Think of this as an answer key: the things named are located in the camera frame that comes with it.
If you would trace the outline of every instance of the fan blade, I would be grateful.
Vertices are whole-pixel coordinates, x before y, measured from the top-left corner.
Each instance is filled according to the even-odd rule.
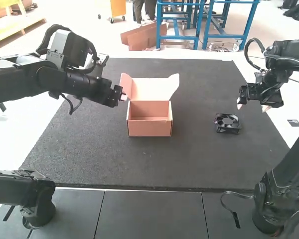
[[[230,115],[230,117],[232,117],[232,118],[234,118],[235,120],[238,121],[238,117],[237,117],[237,116],[235,116],[235,115]]]

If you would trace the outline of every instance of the pants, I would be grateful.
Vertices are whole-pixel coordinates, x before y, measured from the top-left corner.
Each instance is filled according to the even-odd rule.
[[[140,24],[142,22],[142,7],[145,0],[133,0],[134,13],[136,17],[136,22]]]
[[[145,0],[145,13],[149,15],[151,20],[155,19],[157,0]]]

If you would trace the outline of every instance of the blue metal rack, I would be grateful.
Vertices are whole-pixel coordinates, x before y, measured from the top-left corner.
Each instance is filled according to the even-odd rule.
[[[217,21],[217,19],[212,14],[214,3],[224,3],[223,13],[225,13],[224,14],[225,17],[223,18],[222,23],[219,23]],[[230,7],[231,3],[252,4],[243,34],[227,34],[224,31],[226,21],[227,21],[228,11],[229,11],[229,7]],[[204,7],[204,13],[207,14],[207,21],[206,21],[206,27],[205,27],[205,32],[204,32],[203,49],[206,50],[207,42],[208,42],[209,38],[234,38],[234,39],[241,41],[240,45],[239,45],[239,50],[243,50],[245,47],[245,43],[246,43],[248,34],[249,34],[251,23],[253,22],[253,18],[254,18],[258,3],[260,3],[259,0],[253,0],[253,1],[210,0],[209,9]],[[213,23],[215,28],[218,30],[219,34],[210,34],[209,33],[210,23]]]
[[[169,2],[169,1],[163,1],[163,0],[157,0],[157,30],[156,30],[156,48],[160,48],[160,41],[162,39],[167,40],[193,40],[194,41],[194,50],[198,49],[198,41],[199,41],[199,35],[200,35],[200,28],[202,23],[202,17],[203,17],[203,11],[199,11],[198,14],[198,21],[197,21],[197,28],[196,28],[196,35],[195,36],[181,36],[179,34],[179,28],[178,28],[178,21],[181,20],[182,22],[187,22],[187,29],[190,29],[191,27],[191,17],[193,12],[193,6],[200,6],[201,9],[204,6],[204,2],[200,3],[193,3],[194,0],[183,0],[182,2]],[[172,11],[163,11],[163,6],[170,6]],[[181,11],[176,11],[176,6],[181,7]],[[178,17],[178,16],[170,16],[173,15],[184,15],[184,17]],[[175,35],[173,36],[161,36],[160,35],[160,25],[163,20],[173,20],[174,25],[174,31]]]
[[[206,27],[203,38],[203,46],[204,50],[207,49],[207,43],[209,38],[234,38],[239,42],[239,50],[243,50],[246,44],[246,40],[249,34],[249,30],[251,24],[253,22],[253,18],[256,12],[256,8],[260,0],[253,1],[245,1],[245,0],[210,0],[209,4],[205,4],[205,0],[182,0],[182,2],[165,2],[163,0],[157,0],[157,42],[156,47],[160,47],[161,39],[183,39],[183,40],[194,40],[194,49],[198,48],[199,34],[201,28],[201,21],[203,18],[206,18]],[[213,7],[215,3],[224,3],[223,12],[221,14],[213,14]],[[229,7],[231,3],[241,3],[241,4],[252,4],[247,23],[245,26],[245,30],[243,34],[227,34],[224,30],[227,22],[227,17],[229,13]],[[181,6],[181,11],[175,11],[175,6]],[[171,12],[163,12],[163,6],[171,6],[173,11]],[[191,17],[194,7],[194,16],[193,16],[193,24],[191,24]],[[164,16],[165,14],[183,14],[185,17],[168,17]],[[163,19],[172,19],[174,22],[174,30],[175,36],[160,36],[159,34],[159,25],[161,24]],[[191,26],[196,28],[195,36],[180,36],[177,21],[182,20],[187,22],[187,29],[190,29]],[[210,34],[209,28],[210,23],[212,23],[215,28],[218,30],[219,34]]]

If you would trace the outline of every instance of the blue metal frame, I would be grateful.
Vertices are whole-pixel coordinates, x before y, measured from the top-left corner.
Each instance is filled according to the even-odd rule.
[[[210,0],[209,4],[209,9],[204,8],[204,15],[207,15],[207,21],[206,21],[206,27],[205,27],[205,32],[204,32],[204,39],[203,39],[203,49],[207,49],[207,43],[209,38],[235,38],[235,39],[241,39],[241,43],[239,45],[239,50],[243,50],[246,44],[246,40],[249,34],[249,30],[251,27],[251,24],[253,22],[253,18],[256,12],[256,8],[260,0],[253,0],[253,1],[239,1],[239,0]],[[221,24],[218,23],[216,18],[213,16],[213,7],[214,3],[224,3],[224,9],[222,13],[222,19],[223,22]],[[252,4],[247,23],[245,26],[244,33],[242,35],[239,34],[227,34],[224,31],[224,28],[226,26],[226,21],[227,21],[227,16],[229,12],[229,7],[231,3],[241,3],[241,4]],[[210,23],[212,23],[215,28],[218,30],[219,34],[209,34],[209,28],[210,28]]]
[[[167,2],[164,0],[157,0],[157,28],[156,28],[156,48],[160,48],[160,41],[162,39],[170,39],[170,40],[193,40],[194,41],[194,50],[198,49],[198,41],[199,41],[199,35],[200,35],[200,29],[201,29],[201,23],[203,18],[203,11],[199,11],[198,15],[198,24],[196,29],[196,35],[195,36],[181,36],[179,35],[179,29],[178,29],[178,20],[186,21],[187,22],[187,29],[190,29],[191,27],[191,16],[193,12],[193,6],[195,8],[197,6],[203,8],[205,2],[200,3],[200,0],[196,0],[195,3],[193,3],[194,0],[182,0],[182,2]],[[163,12],[163,6],[170,6],[172,8],[172,12]],[[181,11],[176,11],[176,6],[181,6]],[[163,16],[164,14],[184,14],[185,17],[170,17],[170,16]],[[164,19],[172,19],[174,23],[174,36],[161,36],[160,35],[160,25]]]

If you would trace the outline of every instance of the open cardboard box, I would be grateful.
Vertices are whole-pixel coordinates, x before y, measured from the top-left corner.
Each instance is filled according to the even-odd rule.
[[[121,41],[129,46],[130,51],[142,51],[156,46],[157,23],[142,26],[131,31],[121,33]],[[160,34],[167,34],[167,23],[160,25]]]
[[[120,86],[130,99],[126,117],[129,136],[171,136],[170,98],[179,86],[179,74],[132,79],[122,73]]]

